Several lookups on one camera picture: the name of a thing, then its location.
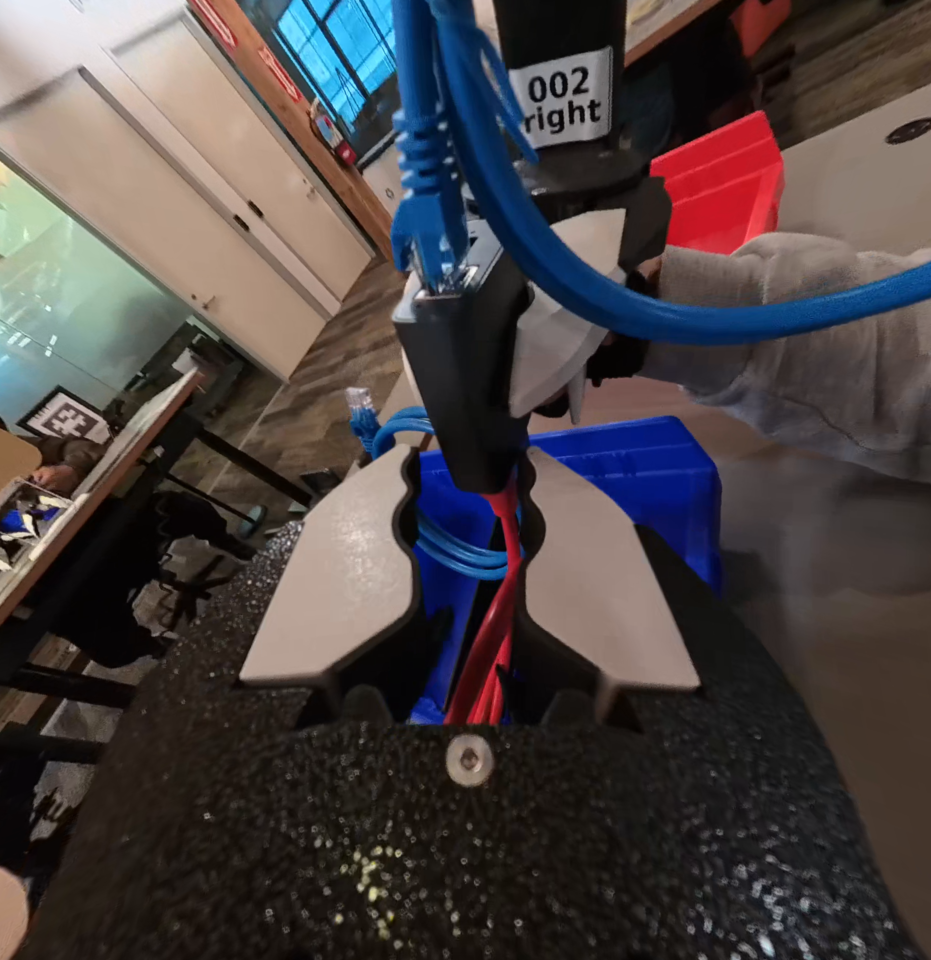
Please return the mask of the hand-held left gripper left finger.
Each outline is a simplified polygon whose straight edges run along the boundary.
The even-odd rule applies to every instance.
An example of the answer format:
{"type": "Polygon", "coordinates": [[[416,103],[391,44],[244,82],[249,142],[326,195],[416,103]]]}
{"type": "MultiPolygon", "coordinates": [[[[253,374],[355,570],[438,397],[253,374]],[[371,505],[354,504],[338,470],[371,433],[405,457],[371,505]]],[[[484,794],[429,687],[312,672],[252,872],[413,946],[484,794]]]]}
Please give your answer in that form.
{"type": "Polygon", "coordinates": [[[414,546],[420,453],[399,443],[306,516],[239,672],[336,711],[357,687],[410,714],[424,690],[424,592],[414,546]]]}

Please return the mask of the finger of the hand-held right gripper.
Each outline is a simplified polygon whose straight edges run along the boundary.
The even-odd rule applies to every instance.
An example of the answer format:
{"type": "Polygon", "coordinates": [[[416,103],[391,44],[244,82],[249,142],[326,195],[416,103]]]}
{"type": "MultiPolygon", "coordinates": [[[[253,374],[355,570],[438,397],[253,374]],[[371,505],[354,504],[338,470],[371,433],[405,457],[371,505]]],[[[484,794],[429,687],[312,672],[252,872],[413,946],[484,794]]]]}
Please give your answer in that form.
{"type": "MultiPolygon", "coordinates": [[[[626,210],[590,211],[553,224],[556,236],[592,269],[623,286],[619,266],[626,210]]],[[[574,315],[531,283],[531,304],[517,321],[509,383],[509,413],[515,419],[571,389],[571,417],[578,422],[585,392],[586,365],[607,330],[574,315]]]]}

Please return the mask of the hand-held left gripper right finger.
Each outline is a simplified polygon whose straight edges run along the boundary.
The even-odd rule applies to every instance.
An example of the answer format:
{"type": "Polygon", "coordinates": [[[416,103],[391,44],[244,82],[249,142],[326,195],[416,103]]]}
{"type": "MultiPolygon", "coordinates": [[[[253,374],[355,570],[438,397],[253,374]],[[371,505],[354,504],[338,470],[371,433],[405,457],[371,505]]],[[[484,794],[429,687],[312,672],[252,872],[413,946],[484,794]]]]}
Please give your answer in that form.
{"type": "Polygon", "coordinates": [[[689,694],[700,675],[627,511],[540,447],[517,477],[525,558],[514,671],[528,712],[575,690],[593,714],[632,693],[689,694]]]}

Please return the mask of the black network switch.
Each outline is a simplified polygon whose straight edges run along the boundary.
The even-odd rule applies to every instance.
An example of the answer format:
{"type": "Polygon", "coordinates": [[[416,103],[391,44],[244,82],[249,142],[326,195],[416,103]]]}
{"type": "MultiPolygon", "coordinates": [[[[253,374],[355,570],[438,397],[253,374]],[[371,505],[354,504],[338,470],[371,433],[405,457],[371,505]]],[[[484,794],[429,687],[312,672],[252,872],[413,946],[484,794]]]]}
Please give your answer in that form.
{"type": "Polygon", "coordinates": [[[510,387],[533,292],[485,221],[467,228],[463,286],[432,294],[412,273],[392,321],[453,482],[494,495],[528,444],[529,415],[511,413],[510,387]]]}

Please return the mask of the blue divided bin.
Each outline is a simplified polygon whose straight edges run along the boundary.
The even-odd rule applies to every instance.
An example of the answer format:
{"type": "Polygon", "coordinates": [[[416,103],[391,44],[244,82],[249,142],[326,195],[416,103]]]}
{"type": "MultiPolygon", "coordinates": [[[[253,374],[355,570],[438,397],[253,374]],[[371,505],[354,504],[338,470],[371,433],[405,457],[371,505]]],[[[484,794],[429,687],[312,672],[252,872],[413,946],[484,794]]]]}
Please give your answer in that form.
{"type": "MultiPolygon", "coordinates": [[[[540,448],[608,495],[630,518],[659,534],[714,594],[723,589],[720,550],[722,485],[714,462],[674,416],[657,416],[532,435],[540,448]]],[[[444,531],[473,547],[503,549],[496,518],[481,497],[451,481],[443,454],[420,455],[418,505],[444,531]]],[[[498,582],[450,569],[423,546],[419,561],[426,614],[448,612],[451,624],[409,722],[442,724],[448,692],[464,643],[471,642],[498,582]]]]}

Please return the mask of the person's right forearm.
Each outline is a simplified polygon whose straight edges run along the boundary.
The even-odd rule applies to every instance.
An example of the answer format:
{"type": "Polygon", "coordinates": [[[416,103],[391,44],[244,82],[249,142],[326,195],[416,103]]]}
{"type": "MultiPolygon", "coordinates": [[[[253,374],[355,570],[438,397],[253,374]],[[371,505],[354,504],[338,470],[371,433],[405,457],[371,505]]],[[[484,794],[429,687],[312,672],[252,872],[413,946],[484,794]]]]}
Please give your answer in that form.
{"type": "MultiPolygon", "coordinates": [[[[931,261],[767,233],[731,254],[667,246],[653,291],[683,306],[766,306],[851,289],[931,261]]],[[[653,343],[640,376],[674,383],[785,446],[931,484],[931,299],[829,329],[742,345],[653,343]]]]}

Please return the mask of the red storage bin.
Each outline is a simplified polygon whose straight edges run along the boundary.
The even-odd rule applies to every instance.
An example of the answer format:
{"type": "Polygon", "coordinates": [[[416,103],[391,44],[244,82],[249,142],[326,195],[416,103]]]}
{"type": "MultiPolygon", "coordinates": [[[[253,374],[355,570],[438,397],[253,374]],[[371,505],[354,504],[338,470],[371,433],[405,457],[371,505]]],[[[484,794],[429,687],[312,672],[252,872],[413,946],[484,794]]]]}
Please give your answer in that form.
{"type": "Polygon", "coordinates": [[[784,159],[763,110],[651,161],[672,202],[669,247],[729,255],[778,227],[784,159]]]}

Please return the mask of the brown table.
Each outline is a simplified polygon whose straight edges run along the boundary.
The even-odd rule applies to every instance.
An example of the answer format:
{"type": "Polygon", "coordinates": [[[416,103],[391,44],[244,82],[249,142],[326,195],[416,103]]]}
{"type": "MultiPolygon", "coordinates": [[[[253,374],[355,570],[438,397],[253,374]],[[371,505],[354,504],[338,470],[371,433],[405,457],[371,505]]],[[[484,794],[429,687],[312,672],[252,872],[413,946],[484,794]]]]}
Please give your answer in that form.
{"type": "Polygon", "coordinates": [[[193,442],[303,506],[316,499],[251,454],[208,429],[214,409],[238,375],[231,366],[205,385],[198,371],[147,401],[83,480],[36,546],[0,577],[0,689],[123,710],[135,689],[123,682],[39,666],[30,657],[51,632],[75,591],[116,546],[126,528],[193,442]]]}

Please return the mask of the red fire extinguisher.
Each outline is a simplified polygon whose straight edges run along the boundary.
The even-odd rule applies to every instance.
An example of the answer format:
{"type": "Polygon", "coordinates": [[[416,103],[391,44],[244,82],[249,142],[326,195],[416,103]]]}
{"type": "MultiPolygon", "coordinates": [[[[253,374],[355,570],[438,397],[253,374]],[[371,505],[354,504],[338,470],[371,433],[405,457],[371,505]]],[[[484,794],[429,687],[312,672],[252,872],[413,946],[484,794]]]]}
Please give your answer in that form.
{"type": "Polygon", "coordinates": [[[341,133],[319,97],[316,97],[310,104],[309,124],[313,134],[324,143],[339,164],[346,167],[355,165],[357,161],[355,150],[341,133]]]}

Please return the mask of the red strip sign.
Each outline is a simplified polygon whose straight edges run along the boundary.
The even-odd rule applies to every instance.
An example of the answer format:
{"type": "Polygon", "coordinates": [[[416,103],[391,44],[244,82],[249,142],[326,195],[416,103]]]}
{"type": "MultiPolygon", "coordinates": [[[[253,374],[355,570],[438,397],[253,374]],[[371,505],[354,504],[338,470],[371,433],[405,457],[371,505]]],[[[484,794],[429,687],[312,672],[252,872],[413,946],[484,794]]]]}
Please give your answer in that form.
{"type": "Polygon", "coordinates": [[[232,53],[238,48],[238,39],[232,27],[212,2],[198,0],[188,1],[187,3],[209,33],[216,38],[224,49],[232,53]]]}
{"type": "Polygon", "coordinates": [[[276,55],[272,52],[271,48],[267,45],[262,45],[258,50],[257,54],[264,65],[267,67],[268,71],[272,77],[279,84],[280,88],[285,92],[289,97],[291,102],[299,103],[303,102],[304,94],[296,85],[292,77],[286,71],[282,63],[277,59],[276,55]]]}

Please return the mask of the black white marker sign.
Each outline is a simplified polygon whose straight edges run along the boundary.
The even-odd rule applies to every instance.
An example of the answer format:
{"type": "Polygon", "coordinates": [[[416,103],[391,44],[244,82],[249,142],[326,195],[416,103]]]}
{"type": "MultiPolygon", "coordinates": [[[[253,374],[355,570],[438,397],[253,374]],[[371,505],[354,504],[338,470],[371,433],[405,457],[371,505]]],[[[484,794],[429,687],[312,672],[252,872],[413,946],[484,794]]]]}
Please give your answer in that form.
{"type": "Polygon", "coordinates": [[[15,425],[35,437],[85,440],[101,446],[113,439],[106,415],[64,386],[55,386],[15,425]]]}

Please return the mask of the wooden poster board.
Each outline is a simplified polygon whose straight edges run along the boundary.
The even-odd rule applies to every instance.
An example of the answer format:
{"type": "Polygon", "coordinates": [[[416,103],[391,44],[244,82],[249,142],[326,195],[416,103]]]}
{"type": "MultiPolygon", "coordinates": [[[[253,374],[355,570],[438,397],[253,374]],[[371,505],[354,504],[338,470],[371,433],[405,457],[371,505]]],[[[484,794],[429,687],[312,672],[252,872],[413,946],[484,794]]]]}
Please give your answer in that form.
{"type": "Polygon", "coordinates": [[[0,428],[0,503],[9,499],[40,466],[40,450],[0,428]]]}

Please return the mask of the white cabinet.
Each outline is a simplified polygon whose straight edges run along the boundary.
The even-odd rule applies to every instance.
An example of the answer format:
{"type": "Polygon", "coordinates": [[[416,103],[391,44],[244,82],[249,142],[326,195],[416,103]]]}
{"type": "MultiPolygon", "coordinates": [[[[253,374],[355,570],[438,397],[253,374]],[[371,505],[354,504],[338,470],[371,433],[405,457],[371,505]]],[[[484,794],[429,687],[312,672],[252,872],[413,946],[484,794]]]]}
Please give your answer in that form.
{"type": "Polygon", "coordinates": [[[374,259],[186,2],[0,2],[0,319],[119,269],[286,385],[374,259]]]}

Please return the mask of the wooden post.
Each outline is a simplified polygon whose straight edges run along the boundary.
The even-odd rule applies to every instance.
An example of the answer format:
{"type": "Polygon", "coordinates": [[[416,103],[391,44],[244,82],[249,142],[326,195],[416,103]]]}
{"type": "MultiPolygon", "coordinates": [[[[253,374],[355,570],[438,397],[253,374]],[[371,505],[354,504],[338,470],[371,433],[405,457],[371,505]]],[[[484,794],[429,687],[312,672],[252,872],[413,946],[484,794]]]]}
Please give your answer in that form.
{"type": "Polygon", "coordinates": [[[365,237],[371,241],[376,251],[383,257],[390,258],[391,215],[386,207],[376,197],[373,189],[366,183],[363,176],[354,167],[340,164],[325,143],[315,136],[310,127],[309,110],[311,101],[297,84],[303,94],[302,102],[292,102],[285,94],[257,54],[257,50],[262,45],[271,47],[256,30],[239,3],[235,1],[210,2],[215,5],[222,18],[228,22],[237,38],[238,46],[234,52],[225,49],[195,15],[190,6],[188,4],[187,6],[202,27],[208,31],[213,42],[218,45],[220,52],[225,55],[231,66],[242,77],[244,84],[257,95],[280,127],[281,132],[291,141],[315,174],[318,174],[323,184],[331,190],[339,206],[348,213],[365,237]]]}

